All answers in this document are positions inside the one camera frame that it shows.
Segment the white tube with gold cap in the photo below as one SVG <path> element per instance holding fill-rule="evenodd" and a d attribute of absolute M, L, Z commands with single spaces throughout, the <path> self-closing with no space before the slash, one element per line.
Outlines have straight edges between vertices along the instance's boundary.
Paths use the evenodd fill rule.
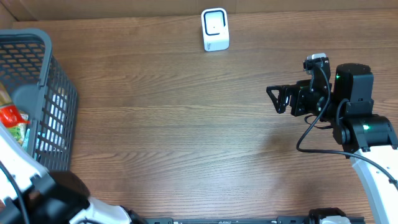
<path fill-rule="evenodd" d="M 67 109 L 65 95 L 53 94 L 45 109 L 47 113 L 44 115 L 44 125 L 47 125 L 47 128 L 38 132 L 41 138 L 37 138 L 35 148 L 40 151 L 62 152 L 67 149 L 63 137 Z"/>

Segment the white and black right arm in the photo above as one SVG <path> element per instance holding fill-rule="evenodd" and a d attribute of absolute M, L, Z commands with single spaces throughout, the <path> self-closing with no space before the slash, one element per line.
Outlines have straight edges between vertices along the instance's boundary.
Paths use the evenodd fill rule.
<path fill-rule="evenodd" d="M 341 64 L 334 83 L 330 83 L 328 58 L 307 59 L 303 69 L 310 79 L 266 88 L 277 113 L 290 106 L 293 116 L 314 118 L 296 149 L 345 156 L 363 185 L 375 222 L 397 223 L 397 134 L 385 116 L 373 112 L 371 68 L 360 63 Z M 342 150 L 301 147 L 319 121 L 328 123 Z"/>

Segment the orange spaghetti pasta packet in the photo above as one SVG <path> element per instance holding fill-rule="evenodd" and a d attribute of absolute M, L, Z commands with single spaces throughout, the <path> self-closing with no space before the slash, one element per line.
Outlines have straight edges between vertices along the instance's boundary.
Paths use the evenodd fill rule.
<path fill-rule="evenodd" d="M 3 84 L 1 84 L 1 122 L 6 128 L 30 123 L 22 117 Z"/>

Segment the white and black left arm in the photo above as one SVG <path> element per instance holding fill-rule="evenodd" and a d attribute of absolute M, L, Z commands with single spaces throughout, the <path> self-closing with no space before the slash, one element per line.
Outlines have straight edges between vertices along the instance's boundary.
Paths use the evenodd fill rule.
<path fill-rule="evenodd" d="M 49 171 L 1 126 L 1 223 L 145 223 L 91 196 L 70 171 Z"/>

